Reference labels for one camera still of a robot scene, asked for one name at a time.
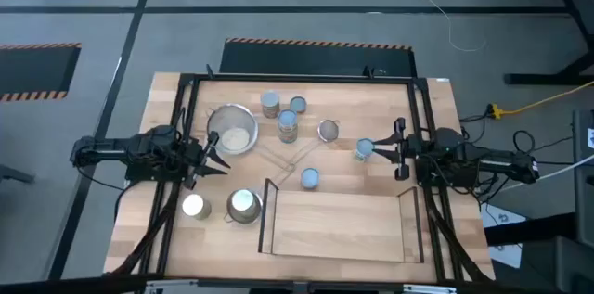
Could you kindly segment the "silver metal bracket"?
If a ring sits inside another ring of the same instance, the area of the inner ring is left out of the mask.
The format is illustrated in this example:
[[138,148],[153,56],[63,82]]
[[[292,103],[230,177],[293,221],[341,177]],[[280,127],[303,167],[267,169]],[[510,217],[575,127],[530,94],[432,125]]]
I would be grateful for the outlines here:
[[181,294],[198,287],[196,279],[148,281],[142,294]]
[[456,288],[430,286],[430,285],[413,285],[404,284],[402,288],[403,294],[458,294]]

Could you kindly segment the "white sheet with arrows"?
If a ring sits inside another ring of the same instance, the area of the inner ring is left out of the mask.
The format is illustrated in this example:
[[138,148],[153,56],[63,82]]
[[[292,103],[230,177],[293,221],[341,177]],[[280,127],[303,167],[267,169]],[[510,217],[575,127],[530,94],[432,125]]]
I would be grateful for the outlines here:
[[[520,214],[491,206],[487,203],[481,206],[481,215],[484,229],[502,224],[516,224],[526,221],[526,218]],[[522,243],[493,246],[489,248],[489,255],[496,262],[519,269],[522,260],[522,247]]]

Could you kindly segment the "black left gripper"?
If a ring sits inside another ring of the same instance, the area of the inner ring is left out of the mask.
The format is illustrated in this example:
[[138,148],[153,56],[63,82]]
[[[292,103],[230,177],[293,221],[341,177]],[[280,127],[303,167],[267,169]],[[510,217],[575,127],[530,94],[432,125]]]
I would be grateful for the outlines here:
[[182,182],[186,189],[192,190],[199,177],[226,174],[224,171],[209,167],[208,159],[230,169],[230,166],[216,152],[215,147],[218,141],[219,134],[217,132],[210,132],[207,135],[205,146],[202,146],[197,138],[191,137],[189,134],[182,134],[178,155],[183,166],[187,166],[187,175]]

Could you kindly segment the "diced tomatoes can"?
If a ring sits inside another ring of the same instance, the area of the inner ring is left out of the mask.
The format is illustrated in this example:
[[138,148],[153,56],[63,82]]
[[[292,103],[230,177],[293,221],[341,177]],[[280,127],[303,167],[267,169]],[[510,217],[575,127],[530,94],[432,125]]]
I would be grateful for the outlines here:
[[297,113],[291,109],[283,109],[278,114],[278,131],[281,134],[293,134],[297,131]]

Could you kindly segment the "grey cabinet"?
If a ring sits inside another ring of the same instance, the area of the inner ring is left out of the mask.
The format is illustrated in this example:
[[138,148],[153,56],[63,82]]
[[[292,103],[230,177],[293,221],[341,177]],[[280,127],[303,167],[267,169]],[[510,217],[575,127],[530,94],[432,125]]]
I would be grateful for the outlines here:
[[594,109],[573,112],[576,236],[594,247]]

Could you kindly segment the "blurred black crossbar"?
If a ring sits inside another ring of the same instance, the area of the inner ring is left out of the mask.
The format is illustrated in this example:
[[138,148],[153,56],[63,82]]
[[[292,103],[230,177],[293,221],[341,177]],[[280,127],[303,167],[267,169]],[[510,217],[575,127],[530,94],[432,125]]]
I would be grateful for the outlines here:
[[[46,280],[28,283],[2,284],[0,294],[121,294],[143,290],[148,281],[166,279],[160,274],[102,275],[98,277]],[[445,280],[436,284],[405,282],[341,282],[308,280],[245,280],[198,278],[198,287],[283,289],[297,293],[317,290],[393,291],[402,293],[404,284],[452,287],[458,294],[566,294],[558,290],[518,288],[495,281],[469,282]]]

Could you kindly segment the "tall can tan label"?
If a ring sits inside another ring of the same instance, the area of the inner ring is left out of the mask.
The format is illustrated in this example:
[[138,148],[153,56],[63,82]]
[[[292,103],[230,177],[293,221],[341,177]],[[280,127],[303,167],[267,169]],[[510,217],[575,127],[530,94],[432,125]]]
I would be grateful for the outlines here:
[[273,91],[261,95],[263,115],[268,119],[275,119],[280,112],[279,95]]

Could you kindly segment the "gold tin can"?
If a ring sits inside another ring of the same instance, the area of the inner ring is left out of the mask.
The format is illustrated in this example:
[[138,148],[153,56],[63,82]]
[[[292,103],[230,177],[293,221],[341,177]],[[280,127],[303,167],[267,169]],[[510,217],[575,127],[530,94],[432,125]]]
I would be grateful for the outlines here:
[[183,200],[182,211],[186,216],[201,221],[211,215],[212,205],[209,200],[201,195],[190,194]]

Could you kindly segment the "black table stand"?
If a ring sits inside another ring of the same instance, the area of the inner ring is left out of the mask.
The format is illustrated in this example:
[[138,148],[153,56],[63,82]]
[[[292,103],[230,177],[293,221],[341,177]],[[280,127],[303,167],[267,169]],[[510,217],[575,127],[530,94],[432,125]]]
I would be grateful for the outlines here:
[[506,73],[505,84],[581,86],[594,82],[594,0],[562,0],[562,2],[563,13],[573,19],[586,43],[586,52],[554,73]]

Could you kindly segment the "can white green label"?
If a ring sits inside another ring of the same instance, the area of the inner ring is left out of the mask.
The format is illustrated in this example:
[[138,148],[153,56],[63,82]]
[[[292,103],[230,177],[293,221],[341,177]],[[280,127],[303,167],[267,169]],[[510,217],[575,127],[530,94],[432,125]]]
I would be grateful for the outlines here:
[[374,152],[373,141],[369,138],[361,138],[356,142],[355,158],[359,161],[366,161]]

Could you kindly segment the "black floor beam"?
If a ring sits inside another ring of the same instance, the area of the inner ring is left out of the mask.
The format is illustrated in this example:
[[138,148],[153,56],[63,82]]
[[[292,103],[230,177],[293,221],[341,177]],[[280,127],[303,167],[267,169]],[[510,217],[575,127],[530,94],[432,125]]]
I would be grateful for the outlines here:
[[500,224],[487,227],[484,231],[489,246],[542,241],[556,236],[575,239],[576,216],[570,212],[521,223]]

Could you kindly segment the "small metal mesh strainer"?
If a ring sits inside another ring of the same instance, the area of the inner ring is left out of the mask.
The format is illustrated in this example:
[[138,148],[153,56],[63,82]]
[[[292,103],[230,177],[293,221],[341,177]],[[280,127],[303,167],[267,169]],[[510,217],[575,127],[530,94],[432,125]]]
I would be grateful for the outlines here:
[[298,150],[297,153],[289,160],[289,163],[284,167],[284,171],[290,173],[293,172],[297,164],[315,148],[322,144],[334,142],[339,136],[339,124],[337,121],[323,120],[318,124],[316,132],[316,139],[312,140],[300,150]]

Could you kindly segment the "black mat hazard stripe edge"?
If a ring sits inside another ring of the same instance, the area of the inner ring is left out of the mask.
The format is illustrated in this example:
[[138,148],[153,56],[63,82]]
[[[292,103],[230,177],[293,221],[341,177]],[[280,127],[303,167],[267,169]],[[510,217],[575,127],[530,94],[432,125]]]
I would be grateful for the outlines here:
[[0,45],[0,102],[67,96],[81,43]]
[[405,45],[238,37],[226,39],[219,71],[405,78],[417,76],[414,52]]

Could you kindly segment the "black metal table frame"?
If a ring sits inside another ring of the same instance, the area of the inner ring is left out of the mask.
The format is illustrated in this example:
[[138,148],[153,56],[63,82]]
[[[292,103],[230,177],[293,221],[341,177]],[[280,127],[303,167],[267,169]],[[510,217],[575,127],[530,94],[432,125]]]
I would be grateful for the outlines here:
[[[290,109],[294,96],[302,96],[307,102],[306,112],[297,113],[298,128],[294,134],[298,137],[291,144],[278,138],[278,117],[268,119],[263,115],[261,95],[268,91],[279,95],[280,111]],[[194,191],[210,201],[211,215],[199,221],[177,211],[173,225],[157,235],[148,256],[150,270],[163,272],[168,278],[190,279],[435,284],[455,277],[449,248],[428,219],[427,196],[416,178],[396,181],[393,164],[379,156],[366,161],[355,158],[358,139],[389,136],[399,117],[406,120],[408,133],[425,134],[432,127],[458,129],[458,113],[448,80],[220,74],[213,78],[202,76],[196,85],[184,86],[179,75],[158,73],[149,90],[142,128],[168,122],[177,96],[196,102],[190,116],[193,136],[205,136],[211,109],[240,104],[256,116],[258,144],[264,144],[286,160],[316,139],[316,128],[321,121],[337,121],[338,138],[310,152],[279,189],[387,196],[399,187],[414,186],[419,193],[425,262],[365,262],[260,253],[260,223],[242,225],[224,220],[226,201],[234,190],[272,178],[281,170],[250,151],[226,156],[230,169],[220,168],[226,174],[197,182]],[[302,187],[301,173],[306,168],[319,171],[317,189]]]

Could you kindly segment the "short orange label can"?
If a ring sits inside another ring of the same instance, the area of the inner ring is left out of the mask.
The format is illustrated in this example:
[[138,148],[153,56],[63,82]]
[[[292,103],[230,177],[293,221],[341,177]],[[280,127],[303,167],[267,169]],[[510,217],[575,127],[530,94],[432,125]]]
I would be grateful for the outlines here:
[[301,185],[304,189],[317,189],[319,186],[319,171],[315,168],[306,168],[301,173]]

